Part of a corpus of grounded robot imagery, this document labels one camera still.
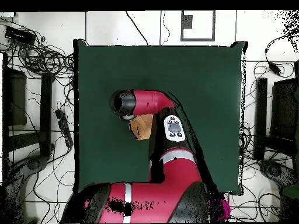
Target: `table surface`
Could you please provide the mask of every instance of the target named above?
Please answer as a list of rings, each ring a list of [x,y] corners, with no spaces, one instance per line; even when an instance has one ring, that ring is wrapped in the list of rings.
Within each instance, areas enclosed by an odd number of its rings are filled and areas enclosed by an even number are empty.
[[[148,141],[136,141],[108,104],[115,90],[144,89],[180,100],[218,189],[239,194],[243,46],[86,47],[79,41],[79,187],[148,180]]]

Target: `wire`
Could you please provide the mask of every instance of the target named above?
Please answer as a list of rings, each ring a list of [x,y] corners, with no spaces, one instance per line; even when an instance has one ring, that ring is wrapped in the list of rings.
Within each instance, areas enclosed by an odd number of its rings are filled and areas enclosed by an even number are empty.
[[[37,181],[38,181],[38,180],[39,180],[39,173],[37,173],[36,181],[35,181],[35,184],[34,184],[34,186],[33,186],[33,192],[34,192],[34,194],[35,194],[35,196],[36,196],[37,198],[39,198],[40,200],[42,200],[43,202],[45,202],[45,203],[49,206],[49,209],[48,209],[47,213],[45,214],[44,218],[43,218],[43,219],[41,220],[41,222],[40,222],[40,224],[42,224],[43,221],[45,220],[46,216],[48,215],[50,209],[51,209],[51,205],[50,205],[46,200],[44,200],[43,198],[41,198],[40,196],[38,196],[37,193],[35,192],[35,188],[36,188],[36,184],[37,184]]]
[[[256,98],[255,96],[253,95],[254,91],[256,90],[256,82],[257,80],[262,77],[264,74],[268,73],[269,71],[271,71],[270,69],[268,69],[267,66],[265,65],[259,65],[261,63],[261,61],[259,61],[254,69],[253,69],[253,74],[254,74],[254,77],[255,77],[255,80],[252,82],[251,84],[251,87],[250,87],[250,90],[249,90],[249,93],[247,93],[245,95],[245,97],[252,97],[255,101],[248,104],[245,109],[251,105],[253,105],[254,103],[256,103]],[[284,65],[289,65],[288,63],[283,63],[283,64],[279,64],[278,66],[281,68],[282,70],[282,73],[281,73],[281,77],[283,76],[283,74],[285,73],[285,68],[284,68]],[[284,78],[288,78],[290,77],[291,75],[293,75],[294,73],[294,67],[293,65],[292,66],[292,72],[290,75],[287,75],[287,76],[283,76]],[[257,69],[259,68],[263,68],[264,70],[260,73],[257,72]],[[254,178],[256,176],[256,174],[258,172],[260,172],[260,170],[254,166],[257,165],[257,161],[253,160],[253,154],[252,154],[252,151],[253,151],[253,148],[255,146],[255,142],[253,140],[253,138],[255,137],[254,135],[252,135],[252,130],[254,128],[254,125],[251,126],[250,124],[248,124],[246,121],[244,121],[243,123],[240,123],[241,124],[241,127],[240,127],[240,130],[243,130],[242,134],[240,135],[240,138],[244,140],[244,146],[243,148],[241,149],[241,153],[243,154],[244,156],[244,163],[243,163],[243,168],[242,168],[242,171],[243,173],[244,172],[247,172],[249,170],[252,170],[253,169],[253,175],[247,177],[247,178],[242,178],[242,181],[247,181],[247,180],[250,180],[252,178]],[[291,158],[288,158],[288,156],[286,156],[285,158],[280,158],[280,159],[275,159],[275,157],[279,154],[276,150],[271,150],[271,149],[265,149],[265,152],[271,152],[272,154],[270,155],[270,158],[269,160],[274,160],[275,162],[282,162],[281,164],[284,164],[287,160],[291,160]],[[261,199],[263,197],[265,197],[266,195],[271,195],[272,197],[276,197],[278,200],[280,200],[280,198],[278,196],[276,196],[275,194],[272,194],[272,193],[265,193],[265,194],[262,194],[260,197],[256,197],[254,195],[254,193],[248,188],[246,187],[243,183],[241,183],[240,185],[241,187],[243,187],[244,189],[246,189],[247,191],[250,192],[250,194],[253,195],[253,200],[251,201],[247,201],[247,202],[244,202],[242,204],[239,204],[237,205],[234,201],[234,197],[236,197],[235,195],[231,194],[231,198],[232,198],[232,202],[234,203],[234,206],[231,206],[231,216],[229,218],[229,221],[236,221],[236,222],[257,222],[258,221],[258,215],[260,215],[260,217],[262,218],[262,220],[264,222],[266,222],[266,219],[265,219],[265,216],[269,216],[269,215],[274,215],[276,217],[279,217],[279,214],[280,214],[280,207],[277,207],[277,206],[274,206],[274,205],[270,205],[269,207],[266,207],[264,205],[261,204]],[[254,203],[254,206],[247,206],[249,203]],[[253,208],[255,209],[255,215],[254,216],[250,216],[248,213],[246,213],[244,210],[245,208]],[[242,216],[242,217],[237,217],[234,215],[234,212],[235,210],[238,209],[240,210],[240,212],[242,212],[245,216]]]
[[[164,11],[164,15],[163,15],[163,21],[162,21],[162,23],[163,23],[164,28],[166,28],[167,31],[168,31],[168,37],[167,37],[167,40],[164,41],[162,44],[161,44],[161,42],[160,42],[160,45],[161,45],[161,46],[164,45],[164,43],[166,43],[166,42],[168,41],[168,39],[169,39],[169,37],[170,37],[170,35],[171,35],[169,29],[168,29],[168,28],[165,26],[165,24],[164,24],[165,13],[166,13],[166,11]]]
[[[133,21],[133,19],[131,18],[131,16],[128,14],[128,12],[126,11],[127,16],[130,18],[130,20],[132,21],[133,25],[135,26],[135,28],[137,29],[137,31],[140,33],[140,35],[143,37],[143,39],[145,40],[145,42],[147,43],[148,46],[148,42],[147,39],[143,36],[143,34],[140,32],[139,28],[136,26],[135,22]]]
[[[51,74],[53,74],[55,76],[55,81],[57,81],[63,87],[64,96],[65,96],[64,104],[61,104],[60,108],[58,108],[58,106],[57,106],[57,109],[60,109],[60,110],[63,109],[63,112],[65,113],[65,107],[69,107],[69,109],[71,110],[71,113],[73,114],[74,112],[73,112],[70,105],[74,106],[74,104],[71,101],[71,99],[69,98],[69,94],[71,93],[72,90],[74,90],[72,87],[70,87],[71,82],[74,80],[74,59],[73,59],[73,54],[70,54],[70,55],[66,56],[65,52],[62,49],[58,48],[58,47],[55,47],[53,45],[44,46],[41,41],[42,40],[44,41],[45,38],[39,32],[30,30],[30,29],[28,29],[28,28],[26,28],[22,25],[19,25],[15,22],[10,22],[10,23],[13,23],[13,24],[19,26],[19,30],[25,30],[29,33],[34,34],[35,37],[36,37],[36,40],[35,40],[34,45],[24,45],[24,44],[15,42],[13,40],[8,40],[7,45],[6,44],[0,44],[1,46],[4,47],[5,52],[10,53],[10,55],[9,55],[9,58],[10,58],[9,59],[9,66],[11,66],[12,68],[13,68],[13,66],[15,66],[15,67],[19,68],[21,71],[25,70],[25,72],[27,72],[27,74],[29,75],[29,76],[27,76],[28,79],[38,79],[38,80],[40,80],[42,73],[51,73]],[[18,59],[20,61],[20,64],[14,64],[13,63],[13,58],[14,57],[18,57]],[[60,79],[68,79],[69,82],[66,83],[66,84],[63,84],[63,83],[60,82]],[[24,85],[24,86],[25,86],[26,90],[29,91],[31,94],[41,96],[38,93],[31,92],[26,87],[26,85]],[[40,105],[40,102],[35,97],[31,97],[29,99],[26,99],[26,101],[30,101],[30,100],[34,100],[37,104]],[[33,121],[31,120],[28,113],[24,109],[20,108],[17,105],[15,105],[15,107],[23,110],[25,112],[25,114],[28,116],[28,118],[30,120],[30,123],[31,123],[37,137],[38,137],[38,140],[39,140],[40,139],[39,138],[39,133],[36,131],[36,127],[34,126]],[[55,149],[56,149],[57,140],[55,141],[55,144],[54,144],[54,152],[55,152]],[[30,158],[31,153],[34,152],[35,150],[31,151],[28,154],[27,158],[22,159],[22,160],[20,160],[16,163],[14,163],[14,162],[12,163],[12,165],[10,166],[9,176],[8,176],[7,180],[4,181],[4,183],[13,183],[14,182],[13,179],[19,179],[19,178],[13,178],[13,175],[16,174],[23,166],[27,165],[27,161],[31,159]],[[50,211],[50,203],[48,201],[46,201],[45,199],[42,199],[42,197],[40,197],[39,195],[36,194],[36,188],[41,183],[43,183],[52,173],[54,173],[55,177],[57,178],[57,176],[55,174],[55,170],[61,164],[64,157],[68,153],[70,153],[70,151],[71,150],[68,149],[65,154],[63,154],[59,157],[53,157],[53,159],[51,161],[47,162],[48,164],[53,163],[53,171],[43,181],[41,181],[39,184],[37,184],[38,179],[39,179],[39,174],[37,174],[37,180],[36,180],[36,182],[33,186],[33,189],[31,190],[31,192],[34,192],[35,196],[41,200],[40,202],[46,203],[49,206],[49,209],[48,209],[47,213],[45,214],[45,216],[43,217],[43,219],[41,220],[41,223],[44,222],[46,216],[48,215],[48,213]],[[54,168],[54,161],[56,161],[60,158],[62,158],[62,159],[60,160],[59,164],[56,165],[56,167]],[[60,184],[63,184],[64,186],[72,186],[72,185],[66,185],[66,184],[62,183],[61,180],[62,180],[62,178],[59,180],[59,184],[58,184],[58,188],[57,188],[57,196],[58,196],[58,190],[59,190],[59,185]],[[58,216],[59,208],[60,208],[60,206],[58,204],[54,208],[54,216],[53,217],[55,217],[57,221],[58,221],[58,218],[59,218],[59,216]]]
[[[284,34],[284,35],[282,35],[282,36],[280,36],[280,37],[278,37],[278,38],[275,38],[274,40],[272,40],[272,41],[269,42],[269,44],[267,45],[267,47],[266,47],[266,49],[265,49],[265,57],[266,57],[266,61],[267,61],[268,64],[269,64],[269,68],[270,68],[270,70],[273,71],[274,74],[276,74],[276,75],[278,75],[278,76],[280,76],[280,77],[282,77],[282,78],[288,78],[289,76],[283,76],[283,75],[282,75],[282,74],[284,74],[284,72],[281,73],[281,70],[280,70],[281,64],[279,65],[279,64],[276,64],[276,63],[274,63],[274,62],[269,61],[269,60],[268,60],[268,57],[267,57],[267,53],[268,53],[269,47],[270,47],[275,41],[280,40],[280,39],[283,39],[283,38],[285,38],[285,37],[287,37],[287,36],[294,35],[294,34],[296,34],[296,33],[298,33],[298,30],[297,30],[297,29],[293,29],[293,30],[289,31],[289,32],[286,33],[286,34]],[[293,71],[294,71],[294,66],[293,66],[292,64],[290,64],[290,63],[284,63],[284,64],[285,64],[285,65],[291,65],[291,66],[293,67]]]

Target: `white floor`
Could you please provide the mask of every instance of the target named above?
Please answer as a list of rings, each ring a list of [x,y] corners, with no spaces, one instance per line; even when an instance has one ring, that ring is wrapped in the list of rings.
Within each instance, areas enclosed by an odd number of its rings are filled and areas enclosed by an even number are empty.
[[[246,52],[246,94],[250,92],[251,85],[255,80],[253,69],[256,63],[260,60],[265,60],[264,50],[267,44],[273,39],[283,35],[284,26],[281,19],[277,18],[275,11],[266,10],[217,10],[215,24],[215,42],[181,42],[180,41],[180,11],[162,11],[161,26],[161,43],[164,46],[174,45],[212,45],[212,46],[230,46],[234,41],[248,41],[248,49]],[[150,45],[159,45],[160,36],[160,11],[146,12],[129,12],[129,15],[135,21],[137,27],[142,32]],[[193,18],[199,18],[200,13],[188,11],[188,15],[194,15]],[[34,13],[17,13],[13,19],[14,22],[24,25],[32,30],[38,31],[46,38],[45,44],[56,46],[62,49],[67,55],[73,52],[73,39],[86,39],[89,45],[107,46],[121,44],[125,46],[144,46],[144,39],[140,36],[131,20],[127,17],[125,11],[122,12],[34,12]],[[6,43],[4,38],[5,26],[11,25],[8,22],[0,22],[0,43]],[[299,54],[292,47],[291,43],[286,39],[279,40],[274,43],[268,52],[268,59],[272,61],[289,62],[299,60]],[[267,66],[267,63],[261,62],[260,65]],[[285,74],[291,74],[291,67],[285,65]],[[255,72],[262,73],[264,68],[258,68]],[[271,72],[263,75],[268,78],[268,92],[271,95],[271,85],[275,81],[280,81],[280,78]],[[60,80],[62,84],[67,84],[66,79]],[[40,81],[38,79],[27,80],[27,99],[36,98],[39,101],[40,96],[33,93],[40,93]],[[254,102],[252,96],[246,97],[245,105]],[[53,108],[57,108],[57,101],[64,102],[65,96],[63,86],[59,83],[53,84]],[[268,116],[270,119],[271,98],[269,98]],[[251,104],[245,110],[245,121],[252,127],[254,117],[254,105]],[[69,116],[68,121],[73,122],[72,109],[66,107],[66,114]],[[36,129],[39,129],[39,105],[35,100],[28,100],[26,111],[32,119]],[[55,141],[59,136],[59,128],[55,114],[52,120],[52,140]],[[33,130],[28,121],[25,127],[14,127],[13,134],[24,133],[28,130]],[[37,145],[33,145],[24,149],[19,149],[12,152],[11,160],[18,161],[26,157],[32,150],[37,149]],[[56,143],[55,157],[63,155],[67,151],[63,138]],[[50,166],[46,167],[39,176],[36,192],[45,200],[51,202],[50,212],[46,216],[43,223],[57,223],[55,213],[59,208],[58,219],[61,217],[65,203],[72,193],[72,184],[74,183],[74,151],[67,154],[59,164],[61,159],[56,160]],[[65,186],[60,184],[53,174],[53,167],[56,177]],[[241,218],[242,221],[263,221],[259,211],[256,209],[256,198],[264,193],[278,194],[275,184],[261,175],[257,170],[257,165],[247,167],[243,173],[244,195],[229,196],[230,206],[232,208],[232,216]],[[33,176],[27,186],[26,210],[29,216],[37,216],[40,221],[48,211],[48,205],[39,200],[32,192],[33,184],[36,181],[36,176]],[[279,208],[280,202],[275,197],[267,195],[261,199],[261,204],[264,207]],[[271,213],[265,213],[263,216],[266,221],[276,221],[277,217]]]

